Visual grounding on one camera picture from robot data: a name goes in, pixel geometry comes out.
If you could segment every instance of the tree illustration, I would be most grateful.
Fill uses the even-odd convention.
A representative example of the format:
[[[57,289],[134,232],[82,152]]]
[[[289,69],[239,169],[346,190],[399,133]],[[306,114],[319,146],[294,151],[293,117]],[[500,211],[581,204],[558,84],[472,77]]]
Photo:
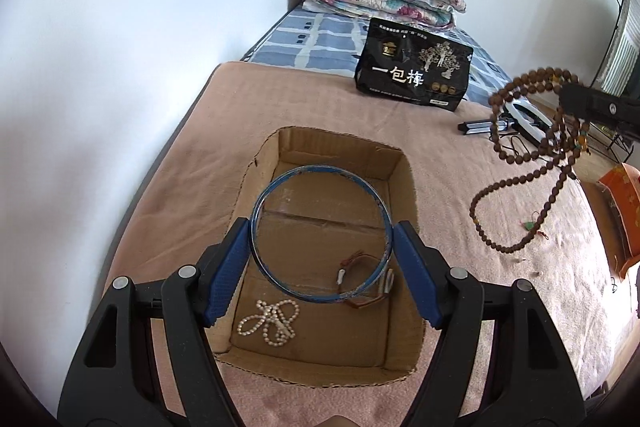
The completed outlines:
[[[436,45],[436,53],[438,54],[438,67],[439,68],[443,68],[443,64],[444,61],[447,59],[447,57],[449,57],[449,55],[452,55],[453,52],[451,51],[451,46],[449,45],[448,42],[441,42],[440,44]]]
[[[450,79],[451,78],[451,73],[453,73],[453,70],[459,70],[460,69],[460,64],[458,63],[458,59],[456,58],[456,55],[454,55],[453,53],[450,53],[442,61],[442,66],[441,67],[447,69],[447,71],[442,73],[442,76],[444,78],[446,78],[446,79]]]
[[[436,58],[436,48],[429,48],[428,50],[420,50],[418,58],[424,62],[424,71],[429,71],[429,66]]]

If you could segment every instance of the pink blanket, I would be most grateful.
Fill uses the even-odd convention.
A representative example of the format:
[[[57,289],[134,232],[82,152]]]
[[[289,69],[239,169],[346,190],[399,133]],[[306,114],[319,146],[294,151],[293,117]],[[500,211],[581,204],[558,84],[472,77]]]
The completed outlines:
[[[256,64],[228,63],[209,87],[145,191],[122,238],[110,280],[167,277],[219,242],[246,166],[264,140],[283,126],[309,126],[353,134],[398,147],[414,175],[420,237],[451,266],[479,280],[510,285],[533,281],[574,364],[585,395],[604,379],[612,361],[606,296],[609,269],[593,214],[578,182],[567,181],[537,238],[516,255],[482,243],[468,217],[473,195],[490,182],[524,174],[527,166],[498,160],[484,136],[462,136],[465,120],[486,118],[487,108],[461,102],[456,112],[373,98],[341,76]],[[546,200],[555,177],[501,190],[482,200],[479,219],[496,241],[514,243],[521,221]],[[463,412],[477,407],[490,349],[490,325],[481,335],[476,368]],[[438,332],[427,328],[417,371],[404,381],[366,388],[310,389],[220,365],[248,426],[311,426],[334,414],[360,425],[398,425],[424,376]],[[166,400],[180,409],[159,354]]]

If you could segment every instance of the blue bangle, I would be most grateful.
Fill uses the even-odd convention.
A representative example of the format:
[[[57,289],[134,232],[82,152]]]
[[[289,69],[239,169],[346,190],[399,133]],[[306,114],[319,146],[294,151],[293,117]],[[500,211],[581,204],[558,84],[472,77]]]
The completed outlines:
[[[350,179],[351,181],[357,183],[360,187],[362,187],[367,194],[373,197],[378,206],[378,209],[380,210],[380,216],[382,216],[382,221],[385,225],[385,252],[383,253],[382,258],[380,258],[380,263],[378,264],[378,266],[376,266],[376,269],[369,276],[369,278],[360,286],[348,292],[336,293],[333,295],[310,295],[297,292],[295,290],[292,290],[284,282],[277,279],[277,277],[274,276],[273,273],[271,273],[268,266],[260,257],[257,245],[258,218],[260,216],[260,212],[262,211],[262,207],[264,206],[265,200],[277,187],[282,185],[285,181],[298,174],[303,174],[304,172],[333,172],[335,174],[340,174],[340,176],[344,176],[345,178]],[[249,246],[251,247],[251,255],[254,258],[255,264],[257,264],[258,269],[260,269],[260,272],[262,272],[262,274],[271,284],[276,286],[283,293],[286,293],[287,295],[295,297],[296,299],[299,299],[301,301],[328,304],[352,299],[366,291],[380,278],[380,276],[386,269],[386,265],[389,263],[389,258],[391,257],[393,227],[391,226],[391,218],[389,216],[388,210],[386,209],[384,201],[382,201],[382,198],[380,198],[376,190],[365,180],[363,180],[359,176],[356,176],[356,174],[353,174],[352,172],[340,169],[338,167],[332,167],[331,165],[303,165],[302,167],[291,169],[290,171],[287,171],[274,179],[274,181],[272,181],[270,185],[265,188],[265,190],[263,190],[262,194],[260,194],[258,200],[255,202],[254,210],[251,213],[251,218],[249,221],[249,227]]]

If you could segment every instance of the black snack bag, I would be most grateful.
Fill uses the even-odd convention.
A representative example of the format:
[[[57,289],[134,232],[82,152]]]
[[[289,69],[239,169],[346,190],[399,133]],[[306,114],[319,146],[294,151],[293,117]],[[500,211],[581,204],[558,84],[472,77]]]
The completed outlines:
[[[444,37],[373,18],[356,67],[356,87],[455,111],[469,84],[473,52]]]

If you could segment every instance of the bracelet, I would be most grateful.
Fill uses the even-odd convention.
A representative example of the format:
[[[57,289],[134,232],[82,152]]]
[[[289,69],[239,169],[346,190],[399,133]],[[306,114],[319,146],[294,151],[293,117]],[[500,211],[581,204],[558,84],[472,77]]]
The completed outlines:
[[[298,174],[303,174],[304,172],[332,172],[335,174],[340,174],[340,176],[344,176],[345,178],[350,179],[351,181],[357,183],[361,188],[363,188],[363,190],[367,194],[373,197],[378,206],[380,216],[382,217],[382,221],[385,226],[385,251],[383,252],[382,257],[380,258],[375,270],[373,270],[373,273],[367,278],[367,280],[365,280],[362,284],[360,284],[353,290],[343,293],[336,293],[334,295],[311,295],[296,291],[290,288],[289,285],[277,279],[277,277],[274,276],[274,274],[269,270],[269,267],[260,256],[260,252],[258,251],[257,246],[258,219],[260,217],[260,212],[262,211],[266,198],[285,181],[289,180],[293,176],[297,176]],[[268,187],[265,188],[265,190],[263,190],[263,192],[260,194],[257,201],[255,202],[254,210],[251,213],[251,218],[249,219],[249,247],[251,249],[251,255],[254,258],[255,264],[257,265],[262,275],[264,275],[271,284],[276,286],[276,288],[278,288],[286,295],[306,302],[342,302],[356,297],[366,291],[371,285],[375,284],[378,279],[380,279],[382,274],[386,271],[386,266],[389,263],[389,259],[391,258],[392,242],[393,227],[391,226],[391,217],[389,216],[389,212],[386,209],[384,201],[382,201],[382,198],[380,198],[380,195],[376,192],[375,188],[373,188],[363,178],[356,176],[356,174],[331,165],[303,165],[302,167],[297,167],[295,169],[291,169],[290,171],[284,172],[284,174],[281,174],[276,179],[274,179],[274,181],[272,181],[268,185]]]
[[[571,117],[572,129],[567,130],[564,121],[564,110],[562,107],[558,107],[556,115],[554,116],[554,123],[549,129],[546,130],[545,137],[541,140],[537,150],[532,153],[525,153],[522,156],[514,156],[513,154],[507,154],[502,149],[500,143],[500,136],[498,135],[498,115],[502,111],[502,106],[505,103],[513,102],[514,99],[518,99],[521,96],[527,96],[533,93],[542,93],[545,91],[553,91],[556,94],[560,94],[562,86],[564,84],[581,84],[577,75],[571,74],[568,70],[561,70],[560,68],[540,68],[537,71],[531,70],[529,73],[524,73],[521,76],[517,76],[512,82],[509,82],[502,89],[489,97],[489,105],[492,106],[491,117],[491,141],[494,142],[494,151],[498,153],[500,160],[506,161],[509,165],[517,164],[521,165],[526,162],[535,162],[542,156],[548,156],[549,160],[545,165],[539,169],[535,169],[526,175],[514,176],[513,178],[507,178],[495,182],[488,187],[483,188],[474,196],[469,206],[469,216],[476,226],[476,232],[480,236],[480,239],[490,248],[497,250],[500,253],[514,253],[518,250],[522,250],[528,243],[530,243],[536,233],[540,230],[542,223],[545,222],[546,216],[551,210],[551,206],[556,203],[556,198],[564,186],[564,182],[568,177],[573,174],[573,169],[576,160],[580,157],[580,154],[585,151],[589,153],[589,147],[587,146],[587,134],[590,129],[590,122],[584,120],[582,123],[575,118]],[[544,176],[548,172],[556,170],[560,171],[556,186],[551,189],[546,203],[538,213],[538,219],[535,220],[532,227],[527,229],[527,235],[525,235],[518,243],[514,245],[501,245],[496,243],[493,239],[487,237],[484,228],[480,224],[478,216],[476,215],[476,208],[482,198],[500,190],[505,187],[512,187],[513,185],[524,185],[530,183],[535,179]]]
[[[341,261],[340,269],[338,270],[338,277],[336,281],[338,285],[338,293],[342,292],[342,281],[344,280],[344,276],[347,273],[347,269],[350,266],[353,266],[353,264],[356,263],[356,261],[358,261],[359,259],[367,259],[367,258],[373,259],[373,261],[376,261],[376,262],[378,261],[376,257],[373,257],[368,253],[364,253],[362,250],[358,250],[350,258],[345,259],[344,261]],[[370,299],[367,299],[366,301],[354,301],[353,299],[347,299],[344,301],[344,303],[351,306],[352,308],[360,309],[360,308],[364,308],[365,306],[372,305],[373,303],[380,302],[389,296],[389,293],[391,292],[391,288],[394,285],[394,279],[395,279],[395,274],[393,269],[387,268],[384,275],[380,277],[380,279],[378,279],[378,295]]]

